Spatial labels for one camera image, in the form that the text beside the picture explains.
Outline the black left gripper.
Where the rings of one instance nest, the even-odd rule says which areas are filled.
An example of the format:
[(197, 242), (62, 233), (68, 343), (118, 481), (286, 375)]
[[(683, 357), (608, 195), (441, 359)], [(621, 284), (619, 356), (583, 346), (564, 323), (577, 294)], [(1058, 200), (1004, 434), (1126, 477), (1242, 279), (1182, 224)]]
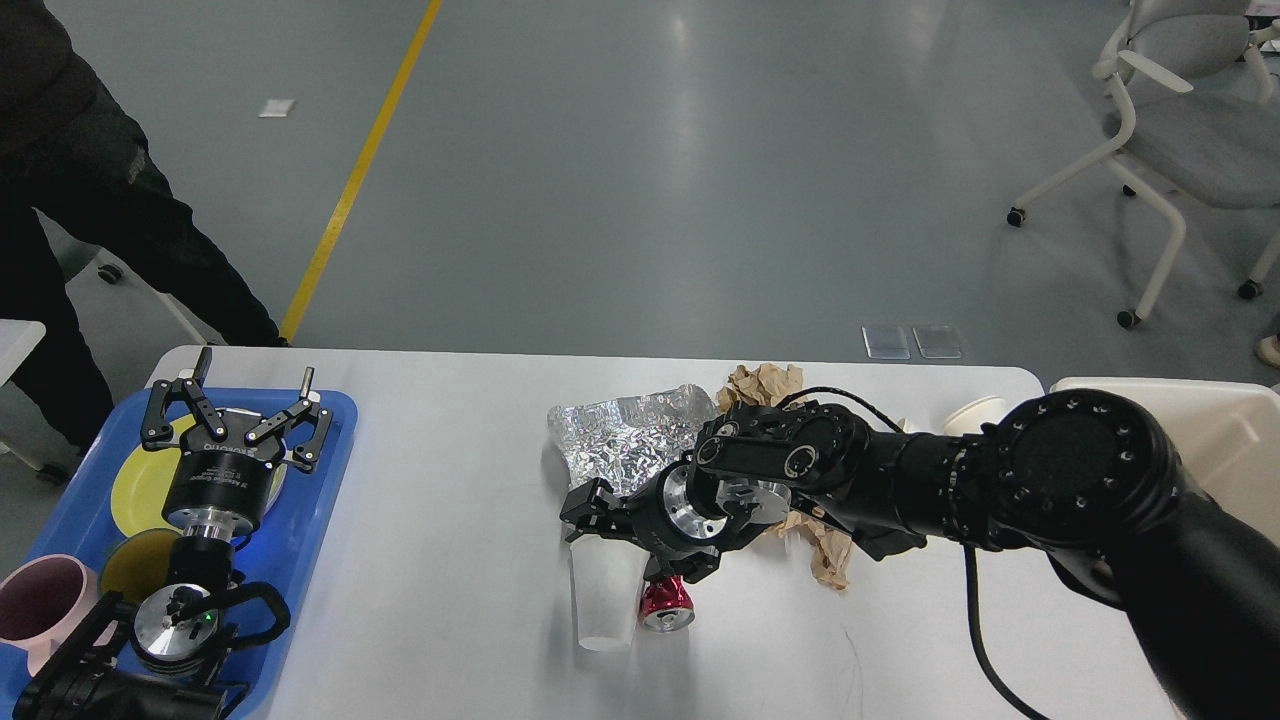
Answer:
[[(239, 407), (220, 413), (204, 392), (212, 364), (212, 348), (202, 347), (189, 377), (156, 380), (143, 411), (140, 442), (147, 451), (175, 447), (178, 464), (163, 502), (161, 518), (192, 536), (197, 527), (221, 529), (218, 536), (251, 536), (262, 525), (271, 462), (311, 474), (319, 465), (333, 423), (333, 411), (314, 392), (314, 366), (306, 366), (298, 398), (262, 420)], [(182, 401), (197, 421), (173, 442), (166, 411)], [(282, 442), (298, 427), (311, 436), (292, 450)]]

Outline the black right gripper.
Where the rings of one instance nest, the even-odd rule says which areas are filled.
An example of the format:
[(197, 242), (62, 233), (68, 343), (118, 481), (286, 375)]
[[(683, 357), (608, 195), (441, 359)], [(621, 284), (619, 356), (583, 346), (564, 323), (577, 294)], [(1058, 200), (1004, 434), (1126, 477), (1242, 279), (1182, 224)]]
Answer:
[(563, 542), (585, 536), (623, 541), (649, 552), (645, 582), (699, 583), (717, 571), (723, 546), (741, 529), (741, 505), (724, 506), (718, 480), (698, 479), (691, 462), (675, 462), (627, 498), (603, 478), (568, 491), (559, 511)]

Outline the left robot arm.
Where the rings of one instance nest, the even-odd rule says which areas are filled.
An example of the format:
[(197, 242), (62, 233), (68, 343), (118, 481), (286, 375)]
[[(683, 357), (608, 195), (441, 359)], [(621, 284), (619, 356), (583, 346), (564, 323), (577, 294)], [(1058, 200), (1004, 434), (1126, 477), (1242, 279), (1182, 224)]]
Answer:
[(251, 719), (268, 708), (353, 443), (314, 387), (214, 388), (195, 368), (109, 418), (3, 580), (15, 719)]

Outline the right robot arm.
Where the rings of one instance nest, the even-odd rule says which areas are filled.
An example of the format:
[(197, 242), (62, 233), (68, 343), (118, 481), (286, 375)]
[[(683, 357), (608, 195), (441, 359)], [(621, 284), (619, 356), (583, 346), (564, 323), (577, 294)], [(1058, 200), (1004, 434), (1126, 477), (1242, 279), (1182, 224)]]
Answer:
[(652, 577), (696, 583), (769, 525), (762, 482), (876, 560), (931, 536), (1042, 551), (1066, 588), (1126, 614), (1185, 716), (1277, 716), (1277, 546), (1203, 492), (1129, 398), (1052, 392), (964, 436), (874, 430), (815, 388), (736, 402), (636, 493), (590, 480), (561, 519), (571, 539), (626, 541)]

